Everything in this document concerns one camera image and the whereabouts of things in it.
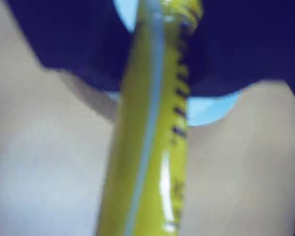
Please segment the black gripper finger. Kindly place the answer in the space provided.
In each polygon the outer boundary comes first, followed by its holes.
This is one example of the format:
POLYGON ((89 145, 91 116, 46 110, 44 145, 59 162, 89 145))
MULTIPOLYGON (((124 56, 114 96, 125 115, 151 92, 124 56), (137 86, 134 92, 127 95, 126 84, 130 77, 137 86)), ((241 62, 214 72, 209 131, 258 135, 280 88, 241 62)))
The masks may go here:
POLYGON ((8 0, 40 63, 102 91, 119 91, 132 34, 111 0, 8 0))
POLYGON ((189 42, 192 96, 295 82, 295 0, 205 0, 203 9, 189 42))

